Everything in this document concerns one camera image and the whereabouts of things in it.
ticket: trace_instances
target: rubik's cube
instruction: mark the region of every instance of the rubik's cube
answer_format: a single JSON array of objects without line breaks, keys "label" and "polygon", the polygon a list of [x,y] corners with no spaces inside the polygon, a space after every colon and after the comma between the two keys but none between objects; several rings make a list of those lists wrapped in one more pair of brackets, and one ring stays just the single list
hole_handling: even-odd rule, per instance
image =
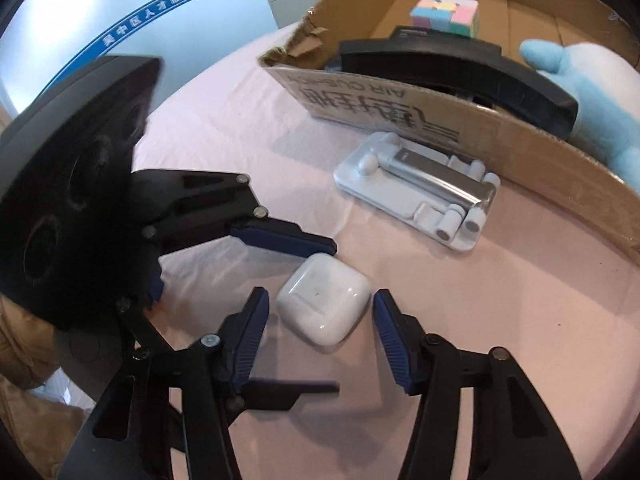
[{"label": "rubik's cube", "polygon": [[420,0],[410,15],[415,27],[453,32],[470,38],[478,33],[478,2],[475,0]]}]

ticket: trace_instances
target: bolt head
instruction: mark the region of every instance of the bolt head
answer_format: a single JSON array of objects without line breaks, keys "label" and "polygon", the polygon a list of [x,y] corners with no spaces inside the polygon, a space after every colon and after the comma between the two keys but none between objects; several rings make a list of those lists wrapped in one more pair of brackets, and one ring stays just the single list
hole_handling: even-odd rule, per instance
[{"label": "bolt head", "polygon": [[137,350],[134,350],[132,354],[136,361],[144,361],[150,355],[151,352],[149,351],[149,348],[138,348]]},{"label": "bolt head", "polygon": [[491,350],[491,356],[498,361],[506,361],[511,357],[511,354],[506,348],[497,346],[496,348]]},{"label": "bolt head", "polygon": [[437,346],[440,344],[440,336],[436,334],[427,334],[424,340],[427,345]]},{"label": "bolt head", "polygon": [[153,240],[158,234],[158,230],[152,225],[148,225],[142,228],[142,237],[145,240]]},{"label": "bolt head", "polygon": [[259,205],[257,208],[254,209],[254,216],[256,218],[266,218],[268,214],[269,214],[269,211],[267,211],[267,208],[261,205]]},{"label": "bolt head", "polygon": [[207,334],[200,338],[200,342],[207,348],[213,348],[220,344],[220,336],[218,334]]},{"label": "bolt head", "polygon": [[244,402],[244,399],[242,397],[236,395],[233,397],[229,397],[226,400],[225,407],[227,411],[231,413],[241,413],[244,411],[246,403]]},{"label": "bolt head", "polygon": [[121,314],[124,314],[127,310],[129,310],[131,308],[131,305],[132,303],[129,298],[120,298],[118,301],[116,301],[116,308]]}]

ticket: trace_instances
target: cardboard box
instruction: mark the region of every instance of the cardboard box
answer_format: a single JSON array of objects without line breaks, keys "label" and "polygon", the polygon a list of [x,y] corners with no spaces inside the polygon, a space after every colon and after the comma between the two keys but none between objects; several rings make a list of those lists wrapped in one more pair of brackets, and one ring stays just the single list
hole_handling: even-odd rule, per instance
[{"label": "cardboard box", "polygon": [[[591,41],[638,68],[627,24],[599,0],[477,0],[478,38],[522,62],[523,40]],[[418,0],[321,0],[284,46],[260,64],[318,117],[395,131],[441,150],[480,158],[487,168],[536,192],[590,225],[640,264],[640,197],[573,146],[501,110],[378,78],[327,73],[342,40],[386,38],[410,25]]]}]

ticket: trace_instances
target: stuffed animal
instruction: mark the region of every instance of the stuffed animal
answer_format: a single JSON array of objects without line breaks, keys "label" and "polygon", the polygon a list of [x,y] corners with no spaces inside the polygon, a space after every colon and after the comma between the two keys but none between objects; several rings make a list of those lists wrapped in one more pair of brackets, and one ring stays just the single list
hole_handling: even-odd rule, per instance
[{"label": "stuffed animal", "polygon": [[618,54],[593,44],[520,45],[524,61],[578,101],[568,139],[640,195],[640,74]]}]

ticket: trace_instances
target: table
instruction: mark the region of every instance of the table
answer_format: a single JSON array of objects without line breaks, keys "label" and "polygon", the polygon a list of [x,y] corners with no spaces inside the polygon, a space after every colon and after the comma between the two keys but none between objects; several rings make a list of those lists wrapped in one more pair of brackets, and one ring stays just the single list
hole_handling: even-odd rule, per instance
[{"label": "table", "polygon": [[[389,288],[427,332],[460,349],[505,346],[547,403],[586,479],[640,410],[640,269],[597,234],[509,182],[476,248],[456,254],[335,187],[332,171],[366,132],[319,121],[256,63],[277,31],[221,60],[148,120],[135,169],[247,173],[276,218],[331,236],[374,290]],[[302,261],[216,240],[162,260],[152,320],[184,348],[238,311],[253,286],[273,299]],[[336,380],[339,397],[289,413],[247,412],[231,427],[244,478],[397,477],[417,409],[395,385],[370,312],[333,354],[283,325],[272,301],[254,376]],[[453,478],[466,478],[472,396],[464,391]],[[184,465],[177,478],[186,478]]]}]

